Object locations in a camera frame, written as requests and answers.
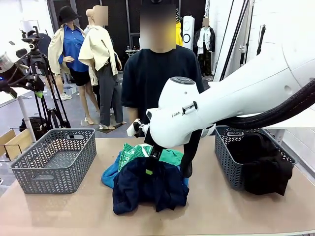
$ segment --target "gray plastic basket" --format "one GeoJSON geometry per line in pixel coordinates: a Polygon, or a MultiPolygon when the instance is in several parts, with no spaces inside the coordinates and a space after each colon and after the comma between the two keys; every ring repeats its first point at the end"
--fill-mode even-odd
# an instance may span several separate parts
{"type": "Polygon", "coordinates": [[[252,130],[240,130],[230,128],[228,126],[217,126],[216,127],[216,143],[215,153],[219,163],[221,164],[222,170],[230,182],[231,187],[236,190],[244,189],[244,179],[242,173],[243,164],[234,161],[231,153],[228,151],[226,145],[232,141],[239,141],[246,133],[259,132],[267,135],[273,142],[275,147],[279,150],[284,160],[292,163],[294,166],[296,161],[280,146],[272,136],[263,129],[252,129],[252,130]]]}
{"type": "Polygon", "coordinates": [[[11,165],[28,194],[74,193],[96,156],[94,129],[53,129],[11,165]]]}

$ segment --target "black shorts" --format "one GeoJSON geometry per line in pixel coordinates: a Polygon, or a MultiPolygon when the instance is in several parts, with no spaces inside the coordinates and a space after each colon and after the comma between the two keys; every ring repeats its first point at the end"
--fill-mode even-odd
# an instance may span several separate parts
{"type": "Polygon", "coordinates": [[[75,71],[72,68],[69,68],[69,70],[77,86],[86,85],[89,81],[91,81],[88,70],[84,72],[75,71]]]}

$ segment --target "teal garment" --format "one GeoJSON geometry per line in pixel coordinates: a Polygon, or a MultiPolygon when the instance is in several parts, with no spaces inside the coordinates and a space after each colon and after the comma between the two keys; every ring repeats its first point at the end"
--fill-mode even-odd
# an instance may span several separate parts
{"type": "MultiPolygon", "coordinates": [[[[152,146],[148,144],[141,144],[133,147],[125,143],[120,156],[118,171],[120,171],[125,164],[137,157],[149,157],[151,151],[152,146]]],[[[180,151],[164,149],[159,161],[163,161],[174,166],[179,166],[182,158],[183,154],[180,151]]]]}

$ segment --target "white jacket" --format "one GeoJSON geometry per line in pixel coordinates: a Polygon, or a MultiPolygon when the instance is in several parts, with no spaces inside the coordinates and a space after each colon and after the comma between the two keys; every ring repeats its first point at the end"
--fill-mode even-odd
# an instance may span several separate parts
{"type": "MultiPolygon", "coordinates": [[[[56,75],[60,75],[60,69],[63,70],[64,73],[70,74],[70,70],[65,62],[63,61],[61,65],[58,62],[60,55],[63,53],[64,26],[65,24],[61,25],[60,29],[56,31],[48,47],[47,58],[51,71],[56,75]]],[[[83,38],[85,38],[84,31],[80,27],[74,26],[81,31],[83,38]]]]}
{"type": "Polygon", "coordinates": [[[79,61],[99,71],[108,60],[113,75],[117,75],[115,51],[108,31],[101,26],[90,26],[80,50],[79,61]]]}
{"type": "Polygon", "coordinates": [[[197,46],[198,46],[198,55],[199,54],[203,54],[203,35],[205,35],[205,44],[207,47],[207,50],[209,50],[210,48],[210,27],[203,27],[200,30],[200,36],[199,36],[199,40],[197,42],[197,46]]]}

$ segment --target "black t-shirt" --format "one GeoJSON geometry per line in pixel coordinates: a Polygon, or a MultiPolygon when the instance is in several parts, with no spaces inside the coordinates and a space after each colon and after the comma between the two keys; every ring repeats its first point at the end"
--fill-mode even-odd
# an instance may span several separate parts
{"type": "Polygon", "coordinates": [[[177,46],[167,53],[142,49],[132,55],[124,69],[122,105],[139,109],[139,118],[149,123],[146,111],[157,108],[167,80],[183,76],[196,82],[199,93],[204,91],[198,60],[192,50],[177,46]]]}

